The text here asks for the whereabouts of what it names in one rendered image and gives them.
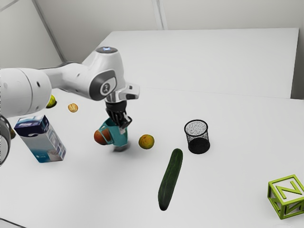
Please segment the yellow green fruit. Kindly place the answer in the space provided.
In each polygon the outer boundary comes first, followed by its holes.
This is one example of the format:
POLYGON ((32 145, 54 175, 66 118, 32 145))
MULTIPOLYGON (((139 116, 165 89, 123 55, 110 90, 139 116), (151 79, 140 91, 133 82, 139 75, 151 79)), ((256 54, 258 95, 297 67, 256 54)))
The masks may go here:
POLYGON ((54 107, 57 104, 57 101, 53 95, 51 95, 50 100, 46 106, 47 109, 54 107))

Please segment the red orange peach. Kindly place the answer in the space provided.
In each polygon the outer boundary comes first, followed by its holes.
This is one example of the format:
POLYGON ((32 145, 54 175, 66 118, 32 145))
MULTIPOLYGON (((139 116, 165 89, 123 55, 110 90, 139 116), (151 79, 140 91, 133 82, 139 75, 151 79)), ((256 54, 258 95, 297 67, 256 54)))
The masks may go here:
POLYGON ((101 145, 112 143, 112 138, 107 128, 102 131, 96 130, 94 133, 94 140, 101 145))

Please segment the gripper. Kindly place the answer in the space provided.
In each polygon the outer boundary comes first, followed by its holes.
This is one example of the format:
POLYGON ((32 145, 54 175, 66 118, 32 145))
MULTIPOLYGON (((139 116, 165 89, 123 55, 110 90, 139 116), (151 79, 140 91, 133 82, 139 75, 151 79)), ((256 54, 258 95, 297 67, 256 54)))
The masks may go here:
POLYGON ((118 103, 106 102, 106 112, 110 119, 119 127, 120 134, 125 134, 127 127, 132 122, 132 118, 126 113, 127 101, 118 103))

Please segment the orange yellow round fruit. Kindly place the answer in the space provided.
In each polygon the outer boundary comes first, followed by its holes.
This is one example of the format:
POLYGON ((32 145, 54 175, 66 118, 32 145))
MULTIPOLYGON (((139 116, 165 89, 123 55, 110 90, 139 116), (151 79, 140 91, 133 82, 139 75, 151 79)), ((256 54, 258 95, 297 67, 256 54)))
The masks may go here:
POLYGON ((142 148, 142 149, 151 149, 153 146, 154 146, 154 137, 149 135, 149 134, 144 134, 140 137, 139 139, 139 146, 142 148))

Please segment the teal faceted mug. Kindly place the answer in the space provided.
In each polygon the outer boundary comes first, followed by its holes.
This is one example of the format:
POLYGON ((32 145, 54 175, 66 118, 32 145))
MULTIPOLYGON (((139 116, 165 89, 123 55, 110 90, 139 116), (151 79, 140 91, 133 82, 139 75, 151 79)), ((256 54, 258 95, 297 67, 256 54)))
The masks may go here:
POLYGON ((128 131, 126 130, 125 134, 120 134, 119 127, 115 125, 115 123, 108 118, 98 129, 102 131, 103 129, 107 128, 110 132, 112 143, 116 147, 125 146, 128 143, 128 131))

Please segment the blue white milk carton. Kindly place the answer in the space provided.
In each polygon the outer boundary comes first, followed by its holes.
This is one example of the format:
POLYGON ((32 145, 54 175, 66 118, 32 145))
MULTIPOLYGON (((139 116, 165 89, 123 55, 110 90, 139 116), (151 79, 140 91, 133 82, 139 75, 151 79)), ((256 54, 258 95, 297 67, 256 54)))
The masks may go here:
POLYGON ((22 117, 14 130, 38 162, 64 160, 66 148, 45 115, 22 117))

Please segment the black mesh pen holder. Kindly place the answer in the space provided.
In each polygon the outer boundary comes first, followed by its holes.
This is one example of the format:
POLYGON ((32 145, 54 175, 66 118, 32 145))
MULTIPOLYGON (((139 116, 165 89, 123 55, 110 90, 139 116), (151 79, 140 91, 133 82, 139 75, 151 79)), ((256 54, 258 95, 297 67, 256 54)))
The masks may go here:
POLYGON ((184 126, 188 149, 193 154, 203 154, 210 149, 208 124, 199 119, 191 120, 184 126))

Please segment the dark green cucumber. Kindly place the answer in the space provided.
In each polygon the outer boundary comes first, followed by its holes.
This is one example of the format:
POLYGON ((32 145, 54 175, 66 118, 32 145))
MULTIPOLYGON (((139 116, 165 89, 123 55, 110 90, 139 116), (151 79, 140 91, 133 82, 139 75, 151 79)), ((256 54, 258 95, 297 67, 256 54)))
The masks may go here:
POLYGON ((165 211, 169 207, 174 189, 181 171, 183 152, 176 148, 172 151, 171 157, 161 181, 158 191, 158 203, 160 210, 165 211))

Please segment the green letter block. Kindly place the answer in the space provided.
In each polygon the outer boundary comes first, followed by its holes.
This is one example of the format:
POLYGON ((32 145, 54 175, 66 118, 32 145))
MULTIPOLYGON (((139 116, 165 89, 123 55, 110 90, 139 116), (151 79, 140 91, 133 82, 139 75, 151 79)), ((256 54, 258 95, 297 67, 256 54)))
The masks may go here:
POLYGON ((270 181, 267 198, 280 219, 304 214, 304 185, 294 174, 270 181))

